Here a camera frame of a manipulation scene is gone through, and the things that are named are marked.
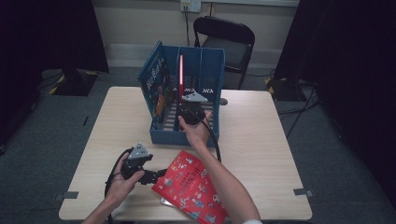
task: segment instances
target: gray carpet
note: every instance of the gray carpet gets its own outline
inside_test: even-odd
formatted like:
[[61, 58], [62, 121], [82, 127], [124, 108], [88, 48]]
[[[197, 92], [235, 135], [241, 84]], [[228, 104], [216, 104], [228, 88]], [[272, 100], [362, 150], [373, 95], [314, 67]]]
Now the gray carpet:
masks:
[[[138, 71], [111, 68], [110, 74], [99, 75], [87, 97], [49, 95], [51, 85], [45, 86], [57, 78], [51, 77], [57, 71], [43, 73], [49, 79], [42, 83], [35, 111], [8, 141], [7, 152], [0, 157], [0, 223], [69, 223], [59, 219], [62, 202], [54, 198], [69, 187], [107, 90], [112, 86], [137, 86]], [[250, 69], [248, 73], [251, 76], [246, 77], [243, 89], [264, 91], [263, 76], [270, 70]], [[234, 88], [237, 79], [226, 74], [225, 88]], [[278, 111], [303, 106], [301, 102], [276, 102]], [[285, 133], [296, 116], [281, 116]], [[396, 212], [381, 188], [338, 138], [333, 125], [318, 105], [300, 116], [289, 137], [304, 187], [315, 193], [309, 198], [314, 214], [309, 222], [396, 223]]]

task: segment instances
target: person's left hand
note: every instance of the person's left hand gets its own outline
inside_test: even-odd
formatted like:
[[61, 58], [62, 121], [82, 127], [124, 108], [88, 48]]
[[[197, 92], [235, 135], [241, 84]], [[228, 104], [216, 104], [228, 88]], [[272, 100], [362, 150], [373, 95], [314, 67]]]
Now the person's left hand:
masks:
[[117, 164], [115, 175], [111, 181], [110, 189], [108, 190], [106, 200], [110, 200], [116, 207], [125, 200], [126, 196], [134, 189], [134, 185], [145, 174], [144, 171], [134, 173], [129, 179], [124, 179], [120, 173], [123, 162], [127, 159], [129, 153], [125, 153]]

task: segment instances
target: hand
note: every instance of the hand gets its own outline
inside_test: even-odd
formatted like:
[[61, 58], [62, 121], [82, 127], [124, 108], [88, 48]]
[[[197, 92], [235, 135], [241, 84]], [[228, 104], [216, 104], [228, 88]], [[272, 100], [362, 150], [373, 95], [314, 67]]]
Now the hand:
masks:
[[[209, 125], [208, 121], [212, 118], [212, 112], [206, 110], [205, 117], [206, 119], [204, 119], [204, 123]], [[201, 122], [195, 125], [186, 124], [186, 121], [181, 116], [178, 116], [178, 122], [184, 129], [184, 132], [186, 132], [187, 140], [189, 140], [189, 143], [193, 148], [198, 149], [206, 146], [209, 131], [204, 124]]]
[[134, 185], [137, 181], [145, 174], [144, 171], [138, 171], [134, 173], [131, 178], [125, 180], [121, 173], [121, 166], [123, 162], [127, 159], [129, 153], [125, 153], [123, 157], [120, 159], [119, 164], [114, 171], [114, 177], [111, 181], [110, 189], [108, 190], [107, 196], [105, 200], [110, 200], [112, 204], [116, 207], [120, 206], [120, 204], [125, 200], [126, 196], [134, 189]]

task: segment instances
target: wall outlet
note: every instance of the wall outlet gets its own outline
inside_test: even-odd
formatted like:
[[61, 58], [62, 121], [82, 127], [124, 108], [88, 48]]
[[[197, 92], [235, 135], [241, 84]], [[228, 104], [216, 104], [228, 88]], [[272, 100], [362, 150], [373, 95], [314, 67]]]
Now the wall outlet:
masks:
[[201, 1], [180, 0], [180, 11], [184, 12], [185, 8], [189, 12], [201, 12]]

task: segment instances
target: sleeve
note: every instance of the sleeve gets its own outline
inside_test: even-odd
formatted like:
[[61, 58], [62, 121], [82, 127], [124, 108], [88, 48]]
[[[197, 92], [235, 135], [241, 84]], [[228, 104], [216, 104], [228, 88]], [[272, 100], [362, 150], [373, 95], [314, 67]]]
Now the sleeve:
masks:
[[251, 219], [251, 220], [245, 221], [243, 224], [262, 224], [262, 222], [259, 220], [256, 220], [256, 219]]

